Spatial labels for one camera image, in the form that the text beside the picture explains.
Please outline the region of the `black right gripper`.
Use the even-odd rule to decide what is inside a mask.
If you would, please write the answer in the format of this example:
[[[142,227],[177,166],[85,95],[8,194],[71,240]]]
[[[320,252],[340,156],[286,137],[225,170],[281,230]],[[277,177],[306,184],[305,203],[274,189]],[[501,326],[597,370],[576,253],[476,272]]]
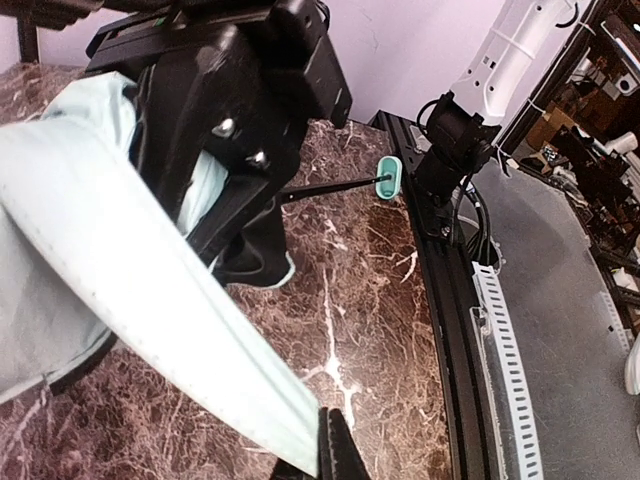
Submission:
[[[306,124],[285,108],[342,128],[352,95],[316,1],[133,5],[94,35],[87,69],[138,80],[134,164],[171,219],[200,152],[227,170],[219,206],[187,236],[212,260],[299,166]]]

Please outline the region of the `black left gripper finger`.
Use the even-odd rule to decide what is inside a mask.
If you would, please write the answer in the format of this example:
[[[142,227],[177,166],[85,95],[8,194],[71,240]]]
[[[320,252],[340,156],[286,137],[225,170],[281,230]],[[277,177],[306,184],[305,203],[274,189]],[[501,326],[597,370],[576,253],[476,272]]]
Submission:
[[[339,409],[319,412],[318,479],[369,480],[370,476]]]

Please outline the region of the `mint green folding umbrella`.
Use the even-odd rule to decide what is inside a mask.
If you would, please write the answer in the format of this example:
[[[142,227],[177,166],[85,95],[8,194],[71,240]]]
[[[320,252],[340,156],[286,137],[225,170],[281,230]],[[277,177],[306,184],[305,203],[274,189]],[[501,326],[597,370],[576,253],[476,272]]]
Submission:
[[[318,479],[323,407],[186,241],[226,170],[199,154],[171,220],[130,161],[134,89],[80,79],[1,129],[1,398],[69,379],[116,335],[275,455],[275,477]]]

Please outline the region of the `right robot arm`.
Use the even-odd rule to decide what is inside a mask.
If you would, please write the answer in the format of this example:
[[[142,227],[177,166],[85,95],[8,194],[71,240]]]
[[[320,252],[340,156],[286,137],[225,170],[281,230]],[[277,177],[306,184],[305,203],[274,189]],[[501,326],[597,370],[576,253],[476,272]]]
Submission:
[[[189,228],[199,257],[260,268],[286,250],[280,192],[300,165],[312,119],[342,127],[352,97],[318,1],[122,1],[122,21],[87,47],[90,73],[137,86],[133,163],[177,219],[201,153],[227,171],[222,195]],[[567,1],[508,1],[427,122],[439,175],[489,153],[515,87]]]

